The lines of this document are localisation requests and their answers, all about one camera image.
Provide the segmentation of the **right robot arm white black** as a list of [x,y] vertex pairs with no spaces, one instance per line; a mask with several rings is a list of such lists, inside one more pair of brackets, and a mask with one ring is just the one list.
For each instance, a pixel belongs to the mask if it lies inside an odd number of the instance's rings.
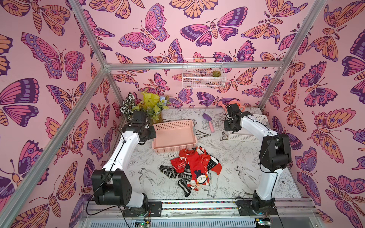
[[275,207],[273,193],[280,175],[291,162],[290,139],[287,134],[277,133],[256,120],[250,112],[242,112],[237,104],[225,108],[226,132],[247,130],[261,142],[259,167],[262,172],[257,189],[253,192],[251,208],[257,215],[267,213]]

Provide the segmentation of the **red snowflake santa sock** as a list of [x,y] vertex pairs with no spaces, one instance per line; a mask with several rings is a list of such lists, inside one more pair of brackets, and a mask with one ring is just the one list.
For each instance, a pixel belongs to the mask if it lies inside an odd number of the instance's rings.
[[180,158],[184,159],[185,163],[188,165],[192,161],[201,161],[201,162],[203,162],[203,164],[206,168],[211,159],[210,155],[208,155],[208,154],[205,154],[205,153],[199,154],[195,150],[187,150],[187,149],[182,149],[179,152],[179,156],[180,156]]

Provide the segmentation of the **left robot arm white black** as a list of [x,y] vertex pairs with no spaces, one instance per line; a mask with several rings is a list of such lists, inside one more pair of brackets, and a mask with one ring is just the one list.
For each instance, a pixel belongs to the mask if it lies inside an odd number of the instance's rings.
[[147,113],[136,111],[132,114],[132,120],[117,130],[120,140],[114,152],[103,168],[95,170],[91,176],[97,205],[123,207],[138,217],[148,213],[148,198],[146,194],[132,190],[127,167],[136,146],[156,138],[156,131],[149,124]]

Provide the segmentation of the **red penguin sock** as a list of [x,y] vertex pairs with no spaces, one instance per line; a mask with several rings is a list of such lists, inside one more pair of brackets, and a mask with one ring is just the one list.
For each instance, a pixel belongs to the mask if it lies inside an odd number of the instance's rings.
[[199,191],[203,185],[209,184],[207,168],[201,161],[192,161],[189,163],[192,178],[187,183],[189,189]]

